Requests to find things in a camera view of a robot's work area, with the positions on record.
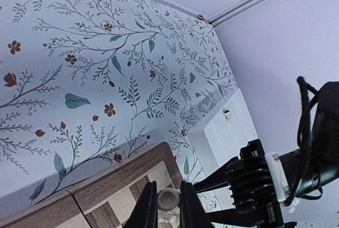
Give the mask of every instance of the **robotic arm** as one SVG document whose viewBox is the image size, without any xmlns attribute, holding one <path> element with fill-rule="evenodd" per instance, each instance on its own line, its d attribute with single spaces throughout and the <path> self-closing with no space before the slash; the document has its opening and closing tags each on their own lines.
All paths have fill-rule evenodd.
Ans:
<svg viewBox="0 0 339 228">
<path fill-rule="evenodd" d="M 240 150 L 240 158 L 232 158 L 203 181 L 194 185 L 183 181 L 181 227 L 212 227 L 208 225 L 210 222 L 260 228 L 294 227 L 296 223 L 284 224 L 281 207 L 293 212 L 298 198 L 319 199 L 323 194 L 322 186 L 339 177 L 339 82 L 327 82 L 317 91 L 304 78 L 299 77 L 297 81 L 302 102 L 297 138 L 299 149 L 282 156 L 265 154 L 257 139 Z M 311 100 L 308 91 L 314 94 Z M 316 103 L 318 107 L 311 130 L 310 110 Z M 197 201 L 197 193 L 228 186 L 235 208 L 205 213 Z M 319 196 L 308 196 L 315 190 L 319 190 Z M 145 194 L 142 197 L 152 198 Z M 148 201 L 146 205 L 156 204 L 153 197 L 152 203 Z M 152 208 L 153 214 L 146 215 L 155 218 L 152 224 L 157 223 L 155 209 Z M 140 211 L 131 215 L 126 227 L 134 227 L 134 218 L 140 218 Z"/>
</svg>

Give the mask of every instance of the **chessboard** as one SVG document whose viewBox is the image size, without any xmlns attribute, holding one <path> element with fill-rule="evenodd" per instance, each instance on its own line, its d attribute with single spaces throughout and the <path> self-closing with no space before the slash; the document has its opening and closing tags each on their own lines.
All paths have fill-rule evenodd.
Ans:
<svg viewBox="0 0 339 228">
<path fill-rule="evenodd" d="M 147 182 L 157 190 L 179 188 L 182 181 L 167 143 L 152 145 L 135 156 L 11 217 L 1 228 L 122 228 Z M 177 228 L 179 223 L 159 223 Z"/>
</svg>

